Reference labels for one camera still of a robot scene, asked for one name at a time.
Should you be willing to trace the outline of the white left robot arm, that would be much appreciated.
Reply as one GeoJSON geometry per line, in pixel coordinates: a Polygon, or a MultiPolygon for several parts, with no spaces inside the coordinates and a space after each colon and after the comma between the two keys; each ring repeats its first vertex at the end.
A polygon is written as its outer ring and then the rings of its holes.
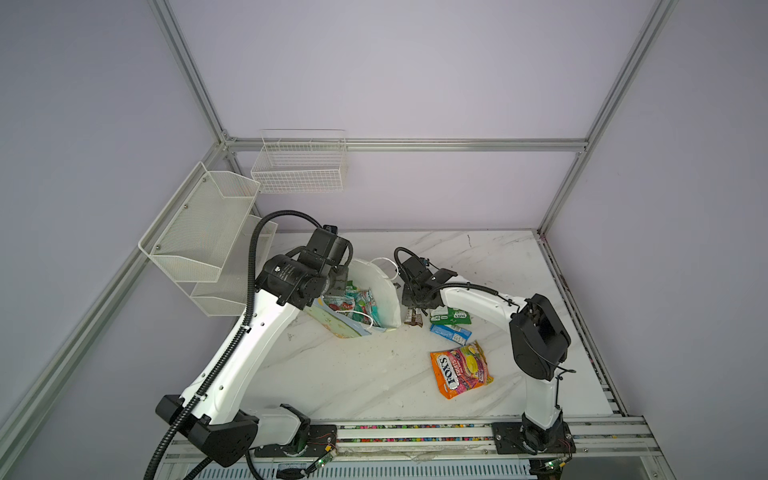
{"type": "Polygon", "coordinates": [[[287,456],[309,451],[316,430],[308,416],[287,403],[257,413],[244,411],[241,403],[279,335],[303,309],[335,287],[344,288],[347,273],[345,263],[293,250],[251,274],[239,323],[189,387],[159,401],[156,413],[169,428],[153,452],[146,478],[154,478],[178,435],[205,462],[222,467],[252,450],[287,456]]]}

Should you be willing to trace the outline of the teal Fox's candy bag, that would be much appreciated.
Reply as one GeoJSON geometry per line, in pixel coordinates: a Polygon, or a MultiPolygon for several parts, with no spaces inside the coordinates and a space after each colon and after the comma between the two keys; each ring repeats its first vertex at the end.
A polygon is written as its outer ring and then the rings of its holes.
{"type": "Polygon", "coordinates": [[[346,290],[340,295],[326,294],[323,296],[323,301],[332,311],[340,312],[344,315],[353,314],[357,307],[357,294],[358,291],[356,289],[346,290]]]}
{"type": "Polygon", "coordinates": [[[366,328],[380,327],[380,316],[378,305],[370,290],[361,290],[353,284],[349,284],[347,290],[356,289],[357,307],[353,314],[346,314],[351,319],[362,323],[366,328]]]}

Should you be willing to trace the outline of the white printed paper bag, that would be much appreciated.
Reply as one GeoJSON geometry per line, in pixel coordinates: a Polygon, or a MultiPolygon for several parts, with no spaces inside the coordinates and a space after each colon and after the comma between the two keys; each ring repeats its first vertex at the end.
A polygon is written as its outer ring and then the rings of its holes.
{"type": "Polygon", "coordinates": [[[340,339],[392,332],[402,326],[394,278],[373,262],[353,259],[344,291],[325,294],[304,312],[340,339]]]}

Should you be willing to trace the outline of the orange Fox's candy bag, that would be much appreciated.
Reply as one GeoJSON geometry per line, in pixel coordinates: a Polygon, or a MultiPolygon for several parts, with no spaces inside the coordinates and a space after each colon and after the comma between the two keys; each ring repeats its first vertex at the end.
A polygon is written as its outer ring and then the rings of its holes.
{"type": "Polygon", "coordinates": [[[438,391],[448,400],[494,381],[485,353],[477,341],[451,350],[431,352],[429,356],[438,391]]]}

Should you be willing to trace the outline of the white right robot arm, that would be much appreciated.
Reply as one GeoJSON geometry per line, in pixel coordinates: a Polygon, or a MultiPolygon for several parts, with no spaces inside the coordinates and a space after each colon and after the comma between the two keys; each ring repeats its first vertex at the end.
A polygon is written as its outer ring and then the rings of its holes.
{"type": "Polygon", "coordinates": [[[563,366],[571,337],[549,299],[502,294],[474,284],[456,272],[424,266],[401,266],[402,301],[407,307],[433,310],[450,307],[506,330],[512,356],[525,376],[526,400],[520,421],[518,447],[531,454],[573,451],[559,403],[559,383],[569,370],[563,366]]]}

